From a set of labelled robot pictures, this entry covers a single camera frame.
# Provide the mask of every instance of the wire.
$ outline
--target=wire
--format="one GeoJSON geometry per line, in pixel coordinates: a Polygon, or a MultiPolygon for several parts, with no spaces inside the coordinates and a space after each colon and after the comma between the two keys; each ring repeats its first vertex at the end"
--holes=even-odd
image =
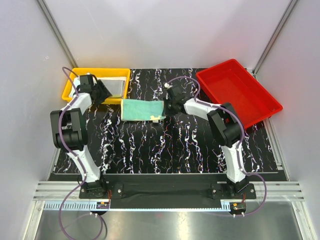
{"type": "Polygon", "coordinates": [[[252,214],[255,214],[255,213],[258,212],[258,211],[265,205],[265,203],[266,203],[266,199],[267,199],[267,184],[266,184],[266,181],[264,180],[264,178],[263,178],[260,174],[258,174],[258,173],[256,173],[256,172],[248,173],[248,172],[246,172],[245,168],[242,167],[242,165],[241,165],[241,159],[240,159],[240,151],[241,151],[241,149],[240,149],[240,147],[242,146],[242,142],[243,142],[243,140],[245,139],[245,129],[244,129],[244,127],[243,127],[240,119],[239,119],[233,112],[231,112],[230,110],[228,110],[228,109],[226,109],[226,108],[224,108],[224,107],[222,107],[222,106],[220,106],[220,105],[218,105],[218,104],[213,104],[213,103],[209,103],[209,102],[201,101],[201,100],[197,99],[197,96],[198,96],[199,93],[200,93],[200,83],[199,83],[196,79],[194,79],[194,78],[192,78],[192,77],[188,77],[188,76],[178,76],[178,77],[175,77],[175,78],[171,79],[170,81],[168,81],[168,84],[171,83],[171,82],[174,81],[174,80],[181,79],[181,78],[190,79],[190,80],[192,80],[192,81],[194,81],[195,83],[198,84],[199,89],[198,89],[198,92],[197,92],[197,93],[195,94],[195,96],[194,96],[194,100],[195,100],[196,103],[199,103],[199,104],[202,104],[202,105],[205,105],[205,106],[214,107],[214,108],[223,110],[223,111],[227,112],[228,114],[230,114],[230,115],[236,120],[236,122],[239,124],[240,130],[241,130],[241,137],[240,137],[239,142],[238,142],[237,145],[236,145],[236,158],[237,158],[237,162],[238,162],[239,169],[240,169],[240,171],[241,171],[244,175],[246,175],[246,176],[257,176],[258,178],[261,179],[261,181],[263,182],[263,185],[264,185],[264,197],[263,197],[262,203],[259,205],[259,207],[258,207],[256,210],[253,210],[253,211],[251,211],[251,212],[249,212],[249,213],[246,213],[245,215],[246,215],[246,216],[247,216],[247,215],[250,216],[250,215],[252,215],[252,214]]]}
{"type": "MultiPolygon", "coordinates": [[[[74,193],[78,188],[80,188],[80,187],[86,182],[86,180],[87,180],[87,170],[86,170],[83,162],[80,160],[79,156],[78,156],[74,151],[72,151],[72,150],[68,147],[68,145],[66,144],[66,142],[65,142],[65,140],[64,140],[63,134],[62,134],[62,119],[63,119],[66,111],[70,108],[70,106],[72,106],[72,104],[73,104],[73,103],[77,100],[77,98],[79,97],[79,92],[78,92],[76,86],[74,85],[72,79],[69,77],[69,75],[67,74],[67,72],[66,72],[65,70],[70,71],[70,72],[73,73],[76,77],[78,77],[78,75],[77,75],[74,71],[72,71],[71,69],[69,69],[69,68],[67,68],[67,67],[65,67],[65,66],[62,67],[62,71],[63,71],[64,74],[68,77],[68,80],[71,82],[72,87],[74,88],[75,97],[74,97],[74,98],[71,100],[71,102],[62,110],[62,113],[61,113],[61,115],[60,115],[60,117],[59,117],[59,121],[58,121],[59,137],[60,137],[61,143],[62,143],[62,145],[64,146],[64,148],[65,148],[67,151],[69,151],[69,153],[71,153],[72,155],[74,155],[74,157],[78,160],[78,162],[79,162],[79,164],[80,164],[80,166],[81,166],[81,168],[82,168],[82,170],[83,170],[83,172],[84,172],[84,179],[82,180],[82,182],[81,182],[78,186],[76,186],[74,189],[72,189],[72,190],[65,196],[65,198],[63,199],[63,201],[62,201],[62,203],[61,203],[61,205],[60,205],[60,208],[59,208],[59,212],[58,212],[58,215],[59,215],[58,220],[59,220],[60,228],[61,228],[62,232],[64,233],[64,235],[65,235],[68,239],[70,239],[70,240],[76,240],[75,238],[71,237],[71,236],[66,232],[66,229],[64,228],[64,226],[63,226],[63,224],[62,224],[61,212],[62,212],[62,207],[64,206],[64,204],[65,204],[66,200],[68,199],[68,197],[70,197],[70,195],[71,195],[72,193],[74,193]]],[[[103,230],[103,222],[104,222],[104,219],[103,219],[100,215],[97,215],[97,214],[96,214],[95,216],[96,216],[96,217],[98,216],[99,219],[100,219],[101,229],[100,229],[98,235],[97,235],[95,238],[93,238],[92,240],[98,239],[99,236],[100,236],[101,233],[102,233],[102,230],[103,230]]]]}

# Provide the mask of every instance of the black marble table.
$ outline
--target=black marble table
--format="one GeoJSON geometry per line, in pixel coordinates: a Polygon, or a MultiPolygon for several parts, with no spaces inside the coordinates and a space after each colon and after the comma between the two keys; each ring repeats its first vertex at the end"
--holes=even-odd
{"type": "MultiPolygon", "coordinates": [[[[162,100],[164,84],[178,76],[196,78],[202,69],[133,69],[128,99],[162,100]]],[[[186,93],[197,90],[194,82],[180,80],[186,93]]],[[[201,91],[199,98],[210,101],[201,91]]],[[[178,114],[159,123],[123,122],[119,105],[93,106],[86,113],[88,148],[104,174],[223,173],[226,163],[212,137],[209,123],[193,115],[178,114]]],[[[242,154],[247,172],[277,172],[263,122],[246,130],[242,154]]],[[[79,173],[61,152],[56,174],[79,173]]]]}

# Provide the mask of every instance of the teal cloth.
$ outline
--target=teal cloth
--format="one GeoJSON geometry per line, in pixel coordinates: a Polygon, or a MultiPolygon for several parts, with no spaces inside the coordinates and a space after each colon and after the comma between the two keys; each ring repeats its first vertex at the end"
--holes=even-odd
{"type": "Polygon", "coordinates": [[[164,101],[121,100],[122,121],[155,121],[164,119],[164,101]]]}

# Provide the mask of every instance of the gray wall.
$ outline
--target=gray wall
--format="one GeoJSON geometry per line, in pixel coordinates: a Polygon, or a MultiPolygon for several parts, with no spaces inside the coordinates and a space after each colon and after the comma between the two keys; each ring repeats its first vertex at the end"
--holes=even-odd
{"type": "Polygon", "coordinates": [[[271,118],[291,180],[299,181],[320,236],[320,1],[300,1],[258,73],[283,105],[271,118]]]}
{"type": "Polygon", "coordinates": [[[45,0],[80,67],[252,69],[289,0],[45,0]]]}
{"type": "Polygon", "coordinates": [[[49,114],[62,106],[68,62],[34,0],[1,2],[0,46],[0,238],[18,240],[48,175],[49,114]]]}

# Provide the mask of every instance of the yellow bin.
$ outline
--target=yellow bin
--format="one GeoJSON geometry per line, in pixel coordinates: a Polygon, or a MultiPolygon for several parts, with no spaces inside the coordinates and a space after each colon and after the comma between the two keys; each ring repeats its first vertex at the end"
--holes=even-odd
{"type": "MultiPolygon", "coordinates": [[[[130,69],[128,68],[81,68],[77,67],[72,69],[77,75],[85,75],[87,73],[91,73],[95,75],[97,78],[103,77],[126,77],[125,87],[124,87],[124,95],[123,98],[127,98],[128,86],[130,81],[130,69]]],[[[75,79],[75,75],[71,72],[70,78],[72,81],[75,79]]],[[[69,97],[71,92],[72,85],[68,80],[65,88],[62,93],[62,99],[67,101],[68,103],[72,100],[69,97]]],[[[121,98],[107,98],[102,104],[121,104],[121,98]]]]}

